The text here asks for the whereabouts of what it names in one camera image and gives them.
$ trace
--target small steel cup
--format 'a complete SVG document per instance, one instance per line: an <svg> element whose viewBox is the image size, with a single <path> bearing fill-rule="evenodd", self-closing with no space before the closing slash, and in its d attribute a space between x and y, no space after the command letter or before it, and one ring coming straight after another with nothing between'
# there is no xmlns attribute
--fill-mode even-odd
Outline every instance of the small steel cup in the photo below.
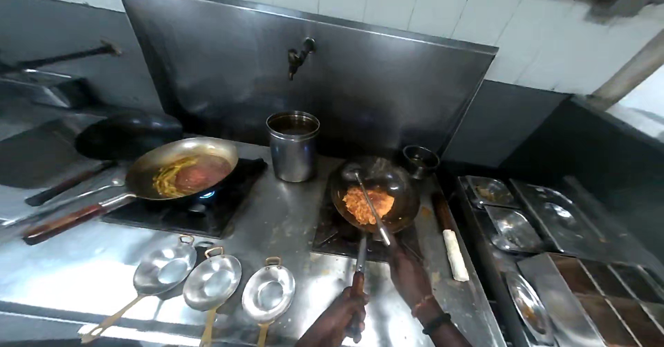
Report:
<svg viewBox="0 0 664 347"><path fill-rule="evenodd" d="M440 158L435 152L415 145L408 145L403 149L406 158L406 169L412 178L423 180L434 173L440 164Z"/></svg>
<svg viewBox="0 0 664 347"><path fill-rule="evenodd" d="M287 111L266 121L274 174L289 182L300 182L315 173L315 138L320 122L312 114Z"/></svg>

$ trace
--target white tiled wall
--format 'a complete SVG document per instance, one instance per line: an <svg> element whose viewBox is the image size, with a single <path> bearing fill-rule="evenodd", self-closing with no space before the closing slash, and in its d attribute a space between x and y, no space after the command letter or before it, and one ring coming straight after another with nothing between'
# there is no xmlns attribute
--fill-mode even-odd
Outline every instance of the white tiled wall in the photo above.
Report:
<svg viewBox="0 0 664 347"><path fill-rule="evenodd" d="M123 11L120 0L63 0ZM592 93L664 28L664 8L599 25L571 0L251 0L500 48L487 78Z"/></svg>

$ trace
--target steel container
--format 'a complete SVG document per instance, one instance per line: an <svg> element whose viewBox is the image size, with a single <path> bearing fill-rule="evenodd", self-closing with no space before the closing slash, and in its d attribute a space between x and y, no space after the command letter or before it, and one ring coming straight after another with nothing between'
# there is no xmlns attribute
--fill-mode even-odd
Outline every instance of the steel container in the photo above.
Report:
<svg viewBox="0 0 664 347"><path fill-rule="evenodd" d="M266 124L274 174L289 182L311 178L315 173L318 119L302 111L287 111L271 115Z"/></svg>

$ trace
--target hand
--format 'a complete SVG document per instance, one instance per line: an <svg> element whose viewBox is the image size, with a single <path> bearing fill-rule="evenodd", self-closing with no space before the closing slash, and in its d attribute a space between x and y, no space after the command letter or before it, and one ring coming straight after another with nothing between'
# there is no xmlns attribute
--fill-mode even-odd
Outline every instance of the hand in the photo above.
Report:
<svg viewBox="0 0 664 347"><path fill-rule="evenodd" d="M394 287L411 309L432 293L424 267L401 247L392 251L390 276Z"/></svg>
<svg viewBox="0 0 664 347"><path fill-rule="evenodd" d="M359 320L360 331L365 329L365 305L368 301L367 294L362 293L360 297L353 294L351 287L345 288L297 341L295 347L340 346L346 336L352 336L348 332L353 316L356 315L355 320Z"/></svg>

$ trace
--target bracelet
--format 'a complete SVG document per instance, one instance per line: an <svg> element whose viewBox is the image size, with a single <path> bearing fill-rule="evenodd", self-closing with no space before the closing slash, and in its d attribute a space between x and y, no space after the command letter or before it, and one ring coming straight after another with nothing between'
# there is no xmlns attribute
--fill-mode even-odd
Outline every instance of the bracelet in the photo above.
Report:
<svg viewBox="0 0 664 347"><path fill-rule="evenodd" d="M412 315L413 317L417 317L417 311L418 311L418 309L419 309L421 306L423 306L424 303L428 302L429 300L431 300L431 299L433 299L433 298L434 298L434 295L433 295L433 294L428 294L427 296L425 296L424 298L422 298L422 300L420 300L418 304L415 304L415 306L413 307L413 309L411 309L411 315Z"/></svg>
<svg viewBox="0 0 664 347"><path fill-rule="evenodd" d="M439 317L436 317L433 321L429 322L427 326L425 326L424 329L422 329L422 333L429 335L434 330L436 330L438 326L447 324L448 322L451 321L452 317L450 316L450 314L443 312Z"/></svg>

